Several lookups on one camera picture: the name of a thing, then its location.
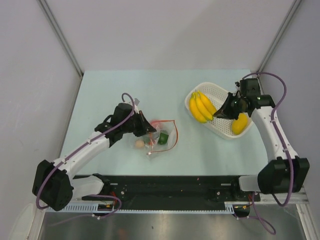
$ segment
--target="table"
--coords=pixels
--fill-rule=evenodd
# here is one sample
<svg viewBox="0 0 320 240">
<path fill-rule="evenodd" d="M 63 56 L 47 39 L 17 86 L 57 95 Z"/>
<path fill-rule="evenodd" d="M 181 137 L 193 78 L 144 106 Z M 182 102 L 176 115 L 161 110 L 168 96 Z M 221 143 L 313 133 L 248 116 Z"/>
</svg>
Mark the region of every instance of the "table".
<svg viewBox="0 0 320 240">
<path fill-rule="evenodd" d="M 100 153 L 78 174 L 90 175 L 252 175 L 267 164 L 255 125 L 243 136 L 225 140 L 196 122 L 184 105 L 198 84 L 212 82 L 233 92 L 248 69 L 86 71 L 76 99 L 61 155 L 86 141 L 94 128 L 114 112 L 121 94 L 139 99 L 147 120 L 176 120 L 177 146 L 148 158 L 126 134 Z"/>
</svg>

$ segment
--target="plastic bag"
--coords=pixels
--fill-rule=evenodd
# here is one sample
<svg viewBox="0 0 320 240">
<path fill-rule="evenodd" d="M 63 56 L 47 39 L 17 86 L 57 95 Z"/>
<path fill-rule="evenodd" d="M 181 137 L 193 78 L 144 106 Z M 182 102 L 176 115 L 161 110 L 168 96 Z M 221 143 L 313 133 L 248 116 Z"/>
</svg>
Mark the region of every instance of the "plastic bag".
<svg viewBox="0 0 320 240">
<path fill-rule="evenodd" d="M 143 147 L 148 157 L 155 157 L 159 153 L 167 152 L 177 145 L 178 129 L 175 120 L 153 120 L 150 124 L 156 129 L 156 132 L 149 133 L 136 140 L 137 148 L 144 144 Z"/>
</svg>

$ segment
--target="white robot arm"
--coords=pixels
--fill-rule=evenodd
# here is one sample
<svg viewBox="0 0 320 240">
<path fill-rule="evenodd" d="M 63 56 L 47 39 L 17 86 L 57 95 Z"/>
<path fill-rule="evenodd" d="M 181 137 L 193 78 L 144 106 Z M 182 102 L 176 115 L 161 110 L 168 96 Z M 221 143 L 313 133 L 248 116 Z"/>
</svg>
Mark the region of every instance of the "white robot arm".
<svg viewBox="0 0 320 240">
<path fill-rule="evenodd" d="M 224 104 L 214 116 L 238 119 L 240 113 L 247 113 L 260 132 L 268 158 L 268 164 L 259 174 L 239 177 L 238 190 L 273 196 L 288 193 L 287 204 L 291 193 L 300 191 L 310 165 L 306 158 L 299 158 L 279 123 L 276 109 L 284 96 L 275 105 L 270 95 L 261 95 L 257 78 L 242 79 L 235 84 L 237 90 L 228 93 Z"/>
<path fill-rule="evenodd" d="M 122 139 L 123 134 L 133 133 L 136 137 L 140 137 L 156 132 L 142 111 L 138 111 L 131 96 L 129 97 L 131 104 L 119 103 L 113 115 L 109 115 L 100 123 L 90 138 L 71 154 L 53 162 L 43 160 L 38 165 L 32 193 L 37 196 L 36 204 L 39 209 L 50 206 L 55 211 L 60 211 L 72 199 L 99 194 L 103 188 L 109 187 L 109 180 L 99 174 L 73 179 L 77 172 L 96 155 Z M 47 206 L 40 206 L 39 200 L 45 202 Z"/>
</svg>

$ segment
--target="white basket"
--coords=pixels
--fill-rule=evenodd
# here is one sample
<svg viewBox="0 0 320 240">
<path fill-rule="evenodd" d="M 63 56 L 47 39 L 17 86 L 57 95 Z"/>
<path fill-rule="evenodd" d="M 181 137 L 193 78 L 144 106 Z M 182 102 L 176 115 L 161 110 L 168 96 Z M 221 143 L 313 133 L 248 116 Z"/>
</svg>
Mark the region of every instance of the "white basket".
<svg viewBox="0 0 320 240">
<path fill-rule="evenodd" d="M 211 83 L 211 82 L 203 82 L 196 86 L 185 98 L 184 104 L 186 109 L 188 109 L 188 112 L 191 114 L 189 110 L 189 99 L 193 92 L 200 91 L 203 94 L 205 94 L 212 104 L 215 106 L 215 108 L 218 110 L 221 108 L 222 104 L 225 102 L 228 91 L 223 89 L 222 87 L 219 87 L 218 85 Z M 249 130 L 249 128 L 253 125 L 253 122 L 250 117 L 248 117 L 248 123 L 245 126 L 245 129 L 242 133 L 239 135 L 235 135 L 232 130 L 232 122 L 234 120 L 228 120 L 228 119 L 222 119 L 222 118 L 214 118 L 212 121 L 208 121 L 207 123 L 204 123 L 203 125 L 213 131 L 214 133 L 218 134 L 220 137 L 230 140 L 230 139 L 237 139 L 242 137 L 246 132 Z"/>
</svg>

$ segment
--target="bunch of bananas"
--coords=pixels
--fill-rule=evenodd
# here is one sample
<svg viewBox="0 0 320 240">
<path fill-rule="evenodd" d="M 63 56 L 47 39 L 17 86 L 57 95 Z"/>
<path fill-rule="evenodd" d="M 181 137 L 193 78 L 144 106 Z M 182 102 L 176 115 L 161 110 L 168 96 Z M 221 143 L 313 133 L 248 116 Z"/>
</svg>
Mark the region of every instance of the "bunch of bananas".
<svg viewBox="0 0 320 240">
<path fill-rule="evenodd" d="M 214 119 L 217 111 L 210 99 L 200 91 L 193 92 L 189 100 L 189 110 L 192 116 L 202 124 Z"/>
</svg>

